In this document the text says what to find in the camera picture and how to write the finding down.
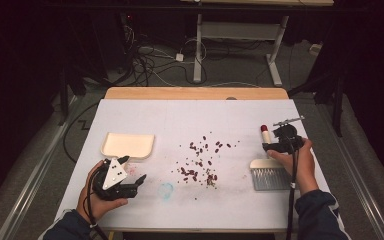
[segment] person's left hand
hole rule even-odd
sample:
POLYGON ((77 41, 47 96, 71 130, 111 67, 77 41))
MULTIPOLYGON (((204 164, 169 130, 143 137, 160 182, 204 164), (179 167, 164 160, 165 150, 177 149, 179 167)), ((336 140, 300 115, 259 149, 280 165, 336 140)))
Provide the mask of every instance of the person's left hand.
MULTIPOLYGON (((95 167, 93 167, 92 170, 90 170, 90 172, 87 176, 87 179, 86 179, 86 184, 83 187, 82 191, 80 192, 79 201, 77 203, 77 208, 76 208, 77 212, 89 223, 91 223, 90 219, 85 212, 85 210, 88 211, 88 205, 87 205, 88 203, 87 203, 87 200, 85 200, 86 196, 87 196, 87 185, 89 183, 89 179, 90 179, 92 173, 96 169, 98 169, 103 163, 104 162, 102 160, 99 161, 95 165, 95 167)), ((127 203, 128 203, 128 201, 125 198, 119 198, 119 199, 116 199, 114 201, 105 201, 105 200, 100 199, 98 196, 96 196, 96 194, 92 194, 90 196, 90 204, 92 207, 92 214, 95 218, 95 221, 98 221, 99 219, 101 219, 105 215, 105 213, 107 213, 108 211, 111 211, 115 208, 124 206, 127 203)))

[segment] desk leg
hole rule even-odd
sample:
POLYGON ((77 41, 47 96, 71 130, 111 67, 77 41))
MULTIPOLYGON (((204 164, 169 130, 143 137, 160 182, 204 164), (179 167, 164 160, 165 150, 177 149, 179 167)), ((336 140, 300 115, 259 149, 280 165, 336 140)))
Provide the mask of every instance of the desk leg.
POLYGON ((201 64, 202 64, 202 52, 201 52, 201 40, 202 40, 202 14, 198 14, 198 21, 196 23, 196 53, 195 53, 195 66, 193 71, 193 81, 195 83, 201 82, 201 64))
POLYGON ((277 30, 276 40, 274 42, 274 49, 272 54, 267 54, 267 64, 269 65, 269 70, 273 79, 273 83, 276 87, 282 86, 282 80, 280 80, 279 71, 276 67, 276 56, 280 48, 280 44, 282 43, 283 34, 285 33, 286 24, 288 23, 289 16, 284 16, 282 18, 282 22, 277 30))

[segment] dark jacket sleeve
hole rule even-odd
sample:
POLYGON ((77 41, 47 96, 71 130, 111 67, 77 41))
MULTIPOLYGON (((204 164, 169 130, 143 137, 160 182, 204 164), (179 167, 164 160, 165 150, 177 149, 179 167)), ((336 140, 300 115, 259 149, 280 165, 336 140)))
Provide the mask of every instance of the dark jacket sleeve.
POLYGON ((39 240, 78 240, 89 239, 89 223, 76 210, 65 210, 60 218, 52 224, 39 240))
POLYGON ((298 239, 351 239, 339 219, 339 205, 332 194, 314 190, 295 204, 299 215, 298 239))

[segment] person's right hand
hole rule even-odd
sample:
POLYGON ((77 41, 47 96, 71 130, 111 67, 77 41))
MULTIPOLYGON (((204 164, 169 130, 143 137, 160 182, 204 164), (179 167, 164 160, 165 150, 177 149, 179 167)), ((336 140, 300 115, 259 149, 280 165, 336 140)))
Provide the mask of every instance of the person's right hand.
MULTIPOLYGON (((311 154, 311 146, 313 143, 306 138, 302 139, 304 146, 299 149, 297 182, 299 184, 301 195, 319 189, 314 175, 314 157, 311 154)), ((274 150, 268 150, 267 154, 278 160, 289 174, 292 174, 292 155, 285 155, 274 150)))

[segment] hand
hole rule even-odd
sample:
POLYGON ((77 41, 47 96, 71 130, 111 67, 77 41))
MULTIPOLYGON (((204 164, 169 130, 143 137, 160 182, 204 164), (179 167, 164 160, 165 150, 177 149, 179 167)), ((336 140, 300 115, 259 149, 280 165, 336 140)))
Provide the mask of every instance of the hand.
MULTIPOLYGON (((299 151, 298 167, 297 167, 297 182, 300 187, 301 195, 319 189, 314 175, 314 157, 310 149, 313 143, 306 138, 302 139, 304 146, 299 151)), ((278 160, 289 174, 292 174, 292 155, 285 155, 274 150, 268 150, 267 154, 278 160)))
MULTIPOLYGON (((77 203, 77 208, 76 208, 77 212, 79 212, 79 214, 89 223, 91 223, 90 219, 85 212, 85 211, 88 211, 87 201, 85 200, 87 196, 87 187, 88 187, 89 179, 92 173, 96 169, 98 169, 103 163, 104 162, 102 160, 99 161, 95 165, 95 167, 93 167, 92 170, 90 170, 86 179, 86 184, 83 187, 82 191, 80 192, 79 202, 77 203)), ((92 207, 92 214, 95 217, 95 221, 98 221, 99 219, 101 219, 105 215, 105 213, 107 213, 108 211, 124 206, 127 203, 128 201, 125 198, 119 198, 114 201, 105 201, 100 199, 98 196, 96 196, 96 194, 92 194, 90 196, 90 204, 92 207)))

